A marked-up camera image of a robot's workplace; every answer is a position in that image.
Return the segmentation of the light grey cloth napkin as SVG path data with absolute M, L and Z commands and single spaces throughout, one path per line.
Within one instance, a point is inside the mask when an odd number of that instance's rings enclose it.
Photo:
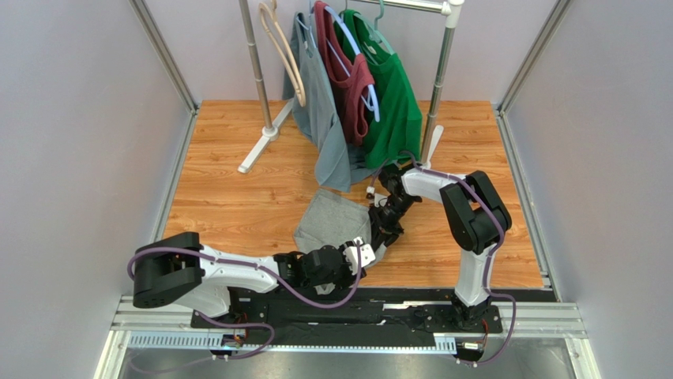
M 373 244 L 368 207 L 327 189 L 316 192 L 293 234 L 302 253 L 338 247 L 357 237 Z

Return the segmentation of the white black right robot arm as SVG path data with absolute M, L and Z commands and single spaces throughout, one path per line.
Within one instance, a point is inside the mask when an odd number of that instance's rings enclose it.
M 488 175 L 389 166 L 378 179 L 389 195 L 382 205 L 372 204 L 369 209 L 372 249 L 382 252 L 404 233 L 400 220 L 415 203 L 423 199 L 442 203 L 451 234 L 461 248 L 452 304 L 466 313 L 485 310 L 491 300 L 491 264 L 512 226 L 509 211 Z

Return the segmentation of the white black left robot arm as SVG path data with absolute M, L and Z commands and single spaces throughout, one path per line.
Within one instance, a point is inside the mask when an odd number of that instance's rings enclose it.
M 137 249 L 127 273 L 134 307 L 177 304 L 215 318 L 230 313 L 233 288 L 266 294 L 283 287 L 294 295 L 304 288 L 318 295 L 354 291 L 374 261 L 361 238 L 309 253 L 248 257 L 216 250 L 202 244 L 198 233 L 183 232 Z

